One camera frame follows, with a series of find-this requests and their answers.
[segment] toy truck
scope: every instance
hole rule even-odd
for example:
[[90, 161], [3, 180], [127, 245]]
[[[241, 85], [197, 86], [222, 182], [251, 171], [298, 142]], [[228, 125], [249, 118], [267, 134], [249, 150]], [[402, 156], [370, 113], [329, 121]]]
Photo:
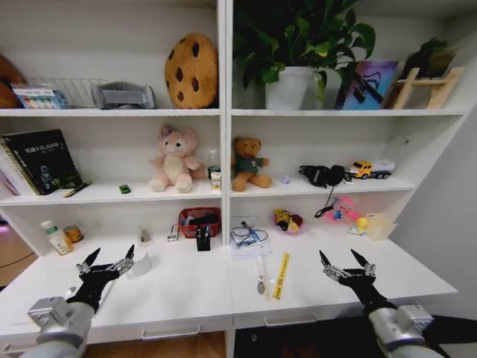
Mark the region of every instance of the toy truck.
[[389, 159], [374, 160], [358, 160], [352, 166], [347, 168], [347, 171], [354, 178], [360, 179], [386, 179], [392, 174], [396, 168], [396, 164]]

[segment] book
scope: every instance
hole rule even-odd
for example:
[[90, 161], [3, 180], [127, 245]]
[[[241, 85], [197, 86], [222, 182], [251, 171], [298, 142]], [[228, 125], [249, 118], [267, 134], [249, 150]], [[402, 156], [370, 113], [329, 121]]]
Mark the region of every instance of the book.
[[378, 110], [397, 70], [396, 61], [362, 61], [350, 67], [348, 87], [342, 84], [337, 110]]
[[5, 134], [3, 139], [41, 195], [83, 183], [61, 130]]
[[20, 195], [16, 187], [12, 184], [12, 182], [7, 178], [7, 175], [0, 169], [0, 180], [3, 184], [3, 187], [6, 190], [1, 190], [0, 197], [8, 196], [5, 195], [6, 192], [9, 192], [10, 195]]
[[30, 178], [18, 163], [4, 139], [0, 139], [0, 168], [20, 195], [39, 195]]

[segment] black book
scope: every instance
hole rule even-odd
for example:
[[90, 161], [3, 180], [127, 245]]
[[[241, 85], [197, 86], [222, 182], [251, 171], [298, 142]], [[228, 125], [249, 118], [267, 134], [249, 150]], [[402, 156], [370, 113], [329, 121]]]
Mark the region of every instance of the black book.
[[59, 129], [6, 134], [3, 138], [41, 195], [83, 183]]

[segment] cable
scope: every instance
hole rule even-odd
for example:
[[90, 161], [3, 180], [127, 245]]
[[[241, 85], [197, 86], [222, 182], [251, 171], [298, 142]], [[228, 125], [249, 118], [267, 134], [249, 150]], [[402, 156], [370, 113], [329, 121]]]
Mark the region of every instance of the cable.
[[[241, 235], [240, 233], [236, 233], [236, 230], [246, 230], [247, 232], [244, 234], [244, 235]], [[237, 245], [237, 246], [242, 246], [242, 245], [251, 245], [253, 244], [254, 242], [262, 242], [262, 241], [265, 241], [266, 239], [268, 239], [268, 233], [265, 231], [265, 230], [253, 230], [254, 233], [256, 233], [257, 236], [259, 236], [258, 233], [264, 233], [265, 234], [265, 237], [264, 238], [261, 238], [259, 237], [260, 240], [251, 240], [251, 241], [246, 241], [249, 237], [252, 236], [252, 233], [248, 230], [248, 229], [245, 229], [244, 227], [234, 227], [232, 229], [232, 238], [233, 238], [233, 241], [234, 243]], [[243, 239], [239, 242], [236, 241], [236, 236], [239, 237], [239, 238], [242, 238]]]
[[325, 213], [327, 213], [328, 211], [331, 211], [333, 210], [333, 205], [335, 204], [335, 202], [333, 202], [333, 204], [329, 205], [328, 206], [328, 203], [329, 203], [329, 200], [331, 198], [331, 195], [333, 193], [333, 189], [335, 188], [335, 186], [332, 186], [331, 187], [331, 191], [329, 192], [329, 196], [328, 196], [328, 200], [326, 200], [326, 204], [325, 206], [323, 207], [323, 209], [320, 209], [316, 212], [315, 214], [315, 218], [316, 219], [319, 219], [320, 217], [322, 217], [323, 215], [325, 215]]
[[23, 261], [24, 259], [30, 257], [30, 256], [33, 255], [33, 254], [34, 254], [34, 252], [32, 252], [31, 254], [28, 254], [28, 255], [25, 256], [25, 257], [22, 257], [21, 259], [18, 259], [17, 261], [13, 261], [12, 263], [8, 263], [7, 265], [0, 266], [0, 269], [2, 269], [2, 268], [4, 268], [4, 267], [12, 266], [12, 265], [14, 265], [14, 264], [16, 264], [16, 263], [19, 263], [20, 261]]

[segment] red basket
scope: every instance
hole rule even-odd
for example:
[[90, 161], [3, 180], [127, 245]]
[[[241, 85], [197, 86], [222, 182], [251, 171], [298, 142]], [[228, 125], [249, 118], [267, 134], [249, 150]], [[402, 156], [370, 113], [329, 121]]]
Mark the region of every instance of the red basket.
[[[210, 214], [218, 215], [218, 222], [214, 224], [209, 224], [210, 237], [216, 236], [218, 233], [221, 232], [222, 222], [221, 210], [218, 207], [195, 207], [193, 209], [182, 210], [179, 214], [178, 220], [180, 231], [182, 231], [182, 233], [187, 239], [195, 239], [195, 231], [197, 230], [198, 225], [182, 226], [180, 223], [187, 220], [188, 216], [191, 216], [194, 219], [200, 219]], [[206, 226], [206, 224], [202, 224], [200, 227], [205, 229]]]

